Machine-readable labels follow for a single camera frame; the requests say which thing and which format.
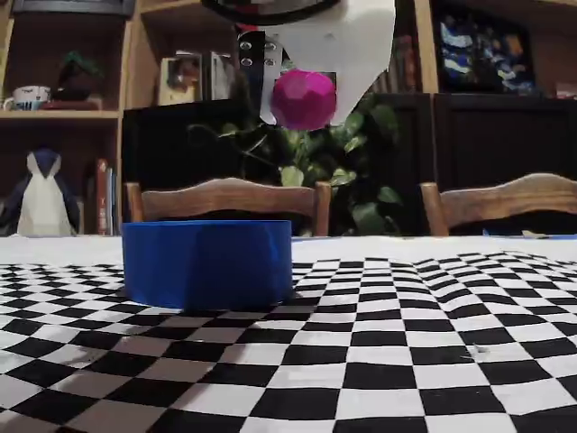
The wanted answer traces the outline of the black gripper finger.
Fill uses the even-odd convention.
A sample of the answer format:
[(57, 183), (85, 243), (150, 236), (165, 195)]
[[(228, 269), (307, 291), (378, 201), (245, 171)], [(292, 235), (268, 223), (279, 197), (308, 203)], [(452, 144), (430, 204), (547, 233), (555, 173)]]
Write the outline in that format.
[(283, 126), (272, 103), (285, 54), (279, 33), (275, 29), (238, 29), (237, 44), (248, 107), (265, 124)]

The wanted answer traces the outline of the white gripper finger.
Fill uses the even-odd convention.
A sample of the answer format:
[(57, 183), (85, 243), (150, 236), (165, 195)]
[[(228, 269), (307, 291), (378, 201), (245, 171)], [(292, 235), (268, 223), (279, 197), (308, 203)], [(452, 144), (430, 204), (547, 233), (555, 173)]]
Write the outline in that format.
[(368, 69), (348, 69), (336, 75), (335, 124), (343, 124), (366, 91), (382, 74)]

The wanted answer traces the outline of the white gripper body red mount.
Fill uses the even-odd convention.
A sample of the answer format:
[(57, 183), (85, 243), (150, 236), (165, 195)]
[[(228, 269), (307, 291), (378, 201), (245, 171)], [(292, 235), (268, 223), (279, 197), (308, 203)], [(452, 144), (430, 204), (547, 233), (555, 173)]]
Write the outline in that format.
[(313, 17), (266, 26), (298, 69), (382, 72), (389, 66), (396, 6), (387, 0), (342, 1)]

